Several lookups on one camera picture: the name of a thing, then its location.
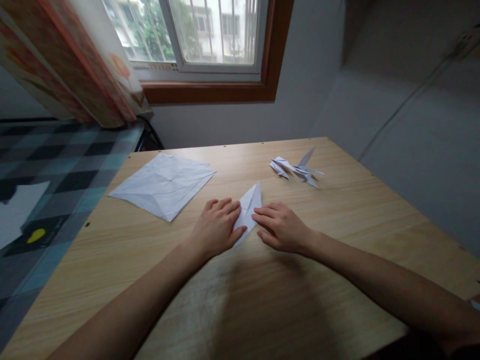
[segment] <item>finger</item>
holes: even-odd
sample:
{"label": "finger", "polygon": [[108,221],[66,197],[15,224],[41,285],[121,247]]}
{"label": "finger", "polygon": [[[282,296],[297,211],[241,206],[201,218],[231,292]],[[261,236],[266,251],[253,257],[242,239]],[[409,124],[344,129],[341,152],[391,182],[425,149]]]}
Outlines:
{"label": "finger", "polygon": [[273,210],[269,207],[255,207],[253,211],[256,212],[258,215],[265,215],[269,218],[276,218],[279,214],[278,211]]}
{"label": "finger", "polygon": [[269,209],[273,209],[273,210],[280,210],[282,209],[282,203],[281,202],[271,202],[267,205],[264,206],[264,208],[269,208]]}
{"label": "finger", "polygon": [[240,206],[240,201],[232,201],[232,202],[229,202],[228,204],[226,204],[222,211],[225,213],[225,214],[230,214],[232,211],[236,210],[238,207]]}
{"label": "finger", "polygon": [[242,208],[240,206],[237,207],[235,210],[233,210],[231,213],[227,215],[228,221],[232,223],[236,222],[241,212],[242,212]]}
{"label": "finger", "polygon": [[213,206],[213,204],[217,203],[218,202],[218,199],[212,199],[212,200],[208,200],[205,204],[205,207],[203,208],[203,210],[210,210]]}
{"label": "finger", "polygon": [[224,208],[225,204],[228,204],[231,201],[232,201],[231,197],[224,198],[224,199],[220,200],[219,202],[217,202],[216,204],[214,204],[211,208],[213,210],[221,210],[221,209]]}
{"label": "finger", "polygon": [[279,245],[279,240],[273,236],[271,233],[265,230],[258,230],[257,235],[260,237],[260,239],[267,244],[269,247],[276,249]]}
{"label": "finger", "polygon": [[242,237],[242,235],[247,231],[248,227],[240,226],[235,231],[230,234],[228,238],[228,243],[230,246],[235,245],[235,243]]}
{"label": "finger", "polygon": [[268,217],[265,215],[252,214],[251,218],[262,226],[269,227],[270,229],[273,229],[275,227],[275,222],[271,217]]}

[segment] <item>white wall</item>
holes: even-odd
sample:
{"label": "white wall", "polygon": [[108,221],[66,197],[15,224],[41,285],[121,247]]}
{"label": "white wall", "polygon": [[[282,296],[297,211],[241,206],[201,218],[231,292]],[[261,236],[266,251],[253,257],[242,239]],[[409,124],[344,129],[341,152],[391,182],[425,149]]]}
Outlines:
{"label": "white wall", "polygon": [[340,68],[344,0],[297,0],[275,103],[157,106],[167,148],[305,138]]}
{"label": "white wall", "polygon": [[2,66],[0,66],[0,119],[51,118]]}
{"label": "white wall", "polygon": [[[480,23],[477,0],[385,0],[367,19],[311,136],[358,159],[378,129]],[[453,63],[386,127],[363,164],[480,257],[480,61]]]}

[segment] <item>light wood tabletop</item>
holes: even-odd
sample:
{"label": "light wood tabletop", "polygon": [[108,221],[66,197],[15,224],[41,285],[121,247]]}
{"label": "light wood tabletop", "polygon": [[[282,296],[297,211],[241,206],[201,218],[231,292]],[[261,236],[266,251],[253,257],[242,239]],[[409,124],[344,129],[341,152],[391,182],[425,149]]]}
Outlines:
{"label": "light wood tabletop", "polygon": [[[313,146],[314,188],[279,177]],[[43,359],[191,232],[207,200],[239,199],[257,181],[310,227],[431,279],[463,299],[480,293],[480,262],[326,137],[164,150],[210,163],[213,178],[169,223],[107,194],[158,154],[132,153],[40,293],[5,359]],[[275,252],[254,229],[179,292],[137,359],[359,359],[406,333],[347,280]]]}

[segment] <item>plaid blanket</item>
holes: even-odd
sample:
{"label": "plaid blanket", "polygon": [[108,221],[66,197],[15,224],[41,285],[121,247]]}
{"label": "plaid blanket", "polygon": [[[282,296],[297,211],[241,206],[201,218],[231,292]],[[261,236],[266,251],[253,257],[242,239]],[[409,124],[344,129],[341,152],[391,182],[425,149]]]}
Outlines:
{"label": "plaid blanket", "polygon": [[[122,130],[60,121],[0,124],[0,201],[8,202],[17,185],[50,181],[23,235],[0,250],[0,352],[142,131],[140,122]],[[44,235],[32,237],[38,229]]]}

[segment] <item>curtain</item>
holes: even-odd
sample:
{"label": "curtain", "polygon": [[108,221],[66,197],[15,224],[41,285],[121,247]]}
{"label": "curtain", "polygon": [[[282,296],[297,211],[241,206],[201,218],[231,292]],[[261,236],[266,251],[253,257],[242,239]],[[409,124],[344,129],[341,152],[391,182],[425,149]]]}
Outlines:
{"label": "curtain", "polygon": [[0,0],[0,64],[58,119],[152,114],[102,0]]}

